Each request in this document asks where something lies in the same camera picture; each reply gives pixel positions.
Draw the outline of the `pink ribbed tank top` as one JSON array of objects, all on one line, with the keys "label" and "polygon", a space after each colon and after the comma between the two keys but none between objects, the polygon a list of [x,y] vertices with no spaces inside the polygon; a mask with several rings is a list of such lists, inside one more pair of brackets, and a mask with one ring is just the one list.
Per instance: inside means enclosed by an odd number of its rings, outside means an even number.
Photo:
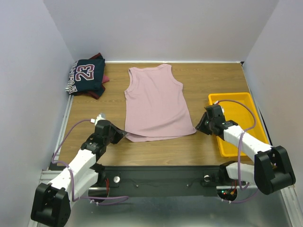
[{"label": "pink ribbed tank top", "polygon": [[183,84],[174,78],[171,65],[132,67],[128,73],[130,84],[124,91],[128,140],[169,140],[196,132],[183,96]]}]

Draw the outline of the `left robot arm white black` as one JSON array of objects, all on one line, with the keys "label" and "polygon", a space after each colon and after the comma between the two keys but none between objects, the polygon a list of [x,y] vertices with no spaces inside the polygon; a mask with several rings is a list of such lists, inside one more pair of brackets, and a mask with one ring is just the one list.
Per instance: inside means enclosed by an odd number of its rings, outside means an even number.
[{"label": "left robot arm white black", "polygon": [[48,183],[38,185],[34,195],[31,219],[49,227],[66,225],[74,204],[85,198],[90,186],[101,186],[105,174],[93,166],[109,144],[117,144],[127,133],[99,114],[90,119],[94,132],[80,147],[70,163],[61,162],[64,169]]}]

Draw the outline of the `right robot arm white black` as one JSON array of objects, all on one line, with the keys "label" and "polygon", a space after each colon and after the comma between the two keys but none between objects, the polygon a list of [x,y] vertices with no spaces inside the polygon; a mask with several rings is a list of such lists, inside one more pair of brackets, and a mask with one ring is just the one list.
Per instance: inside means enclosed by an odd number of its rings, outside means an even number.
[{"label": "right robot arm white black", "polygon": [[207,106],[196,129],[234,145],[253,161],[252,165],[240,161],[220,165],[220,183],[229,184],[233,180],[247,182],[256,185],[265,195],[295,184],[295,174],[286,149],[266,144],[247,133],[236,122],[227,121],[220,105]]}]

